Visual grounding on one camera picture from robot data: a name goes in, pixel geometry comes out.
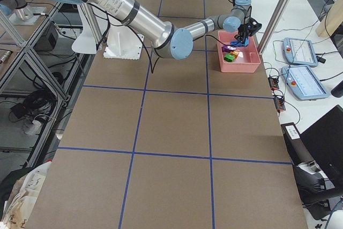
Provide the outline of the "neighbour grey robot arm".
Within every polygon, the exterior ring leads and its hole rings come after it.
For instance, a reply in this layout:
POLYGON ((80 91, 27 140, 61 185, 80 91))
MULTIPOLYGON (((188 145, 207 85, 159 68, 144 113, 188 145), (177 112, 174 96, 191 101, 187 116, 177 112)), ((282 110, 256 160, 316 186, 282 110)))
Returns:
POLYGON ((14 25, 33 26, 46 8, 31 6, 26 0, 1 0, 1 11, 14 25))

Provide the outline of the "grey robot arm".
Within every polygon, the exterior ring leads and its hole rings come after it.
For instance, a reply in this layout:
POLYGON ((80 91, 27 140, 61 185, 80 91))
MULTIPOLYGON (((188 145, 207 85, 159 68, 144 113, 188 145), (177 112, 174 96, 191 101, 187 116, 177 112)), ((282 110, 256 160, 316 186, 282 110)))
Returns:
POLYGON ((224 29, 245 42, 250 22, 251 0, 234 0, 228 14, 210 16, 184 28, 169 21, 163 22, 136 0, 53 0, 61 3, 95 3, 116 18, 122 25, 131 26, 151 41, 153 50, 161 58, 182 60, 193 50, 193 42, 208 32, 224 29))

